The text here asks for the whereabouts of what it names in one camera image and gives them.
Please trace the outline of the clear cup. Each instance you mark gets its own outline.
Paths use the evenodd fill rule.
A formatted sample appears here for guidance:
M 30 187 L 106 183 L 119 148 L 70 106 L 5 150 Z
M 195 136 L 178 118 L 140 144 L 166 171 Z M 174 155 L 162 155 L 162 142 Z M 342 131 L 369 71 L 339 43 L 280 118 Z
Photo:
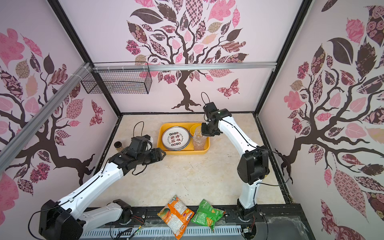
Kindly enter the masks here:
M 203 135 L 202 126 L 201 126 L 201 133 L 200 134 L 196 133 L 193 136 L 193 141 L 206 142 L 206 140 L 207 140 L 207 137 Z
M 195 151 L 204 151 L 206 142 L 193 141 Z

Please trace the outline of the yellow bowl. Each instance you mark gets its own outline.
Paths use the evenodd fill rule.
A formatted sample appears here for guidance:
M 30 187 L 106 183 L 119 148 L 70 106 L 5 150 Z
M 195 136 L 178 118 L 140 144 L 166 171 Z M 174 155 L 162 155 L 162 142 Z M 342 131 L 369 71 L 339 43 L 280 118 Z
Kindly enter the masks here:
M 202 126 L 201 123 L 194 124 L 193 126 L 191 126 L 191 128 L 190 128 L 190 134 L 191 134 L 192 137 L 193 137 L 196 133 L 198 133 L 198 134 L 201 133 L 201 126 Z

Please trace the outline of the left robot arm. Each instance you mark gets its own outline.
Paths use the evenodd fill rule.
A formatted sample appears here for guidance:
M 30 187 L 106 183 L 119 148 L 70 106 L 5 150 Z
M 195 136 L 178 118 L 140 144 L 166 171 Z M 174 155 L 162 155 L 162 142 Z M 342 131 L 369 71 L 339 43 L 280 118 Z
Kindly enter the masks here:
M 151 137 L 133 137 L 128 147 L 109 158 L 106 165 L 78 189 L 59 201 L 47 201 L 40 211 L 39 234 L 46 240 L 78 240 L 83 234 L 108 223 L 127 224 L 132 208 L 118 199 L 91 211 L 89 205 L 113 183 L 138 165 L 160 162 L 166 153 L 153 148 Z

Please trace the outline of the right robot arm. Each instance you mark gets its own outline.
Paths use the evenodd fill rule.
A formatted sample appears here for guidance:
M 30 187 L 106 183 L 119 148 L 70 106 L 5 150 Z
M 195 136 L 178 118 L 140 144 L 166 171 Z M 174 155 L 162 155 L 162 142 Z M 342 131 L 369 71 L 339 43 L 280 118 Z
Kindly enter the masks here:
M 237 173 L 243 186 L 237 201 L 237 212 L 240 219 L 248 220 L 257 211 L 257 194 L 270 172 L 268 149 L 252 141 L 227 109 L 219 110 L 210 102 L 204 105 L 203 110 L 207 119 L 202 123 L 202 134 L 207 137 L 225 134 L 240 155 Z

